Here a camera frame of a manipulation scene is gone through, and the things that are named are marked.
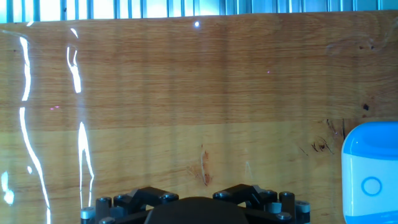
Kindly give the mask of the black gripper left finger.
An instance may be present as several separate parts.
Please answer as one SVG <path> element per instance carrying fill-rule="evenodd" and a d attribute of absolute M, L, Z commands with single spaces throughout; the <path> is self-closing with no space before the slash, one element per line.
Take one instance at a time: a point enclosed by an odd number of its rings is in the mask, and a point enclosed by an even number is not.
<path fill-rule="evenodd" d="M 156 207 L 178 199 L 177 194 L 154 187 L 134 189 L 128 194 L 114 197 L 100 197 L 94 205 L 81 209 L 80 223 L 141 224 L 149 217 L 148 206 Z"/>

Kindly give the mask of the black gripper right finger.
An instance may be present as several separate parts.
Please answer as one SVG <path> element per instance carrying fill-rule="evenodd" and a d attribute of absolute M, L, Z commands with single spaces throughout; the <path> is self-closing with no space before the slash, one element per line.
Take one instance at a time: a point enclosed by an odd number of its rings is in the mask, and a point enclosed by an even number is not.
<path fill-rule="evenodd" d="M 214 200 L 232 203 L 248 223 L 310 224 L 310 203 L 289 191 L 276 192 L 258 185 L 238 184 L 213 194 Z"/>

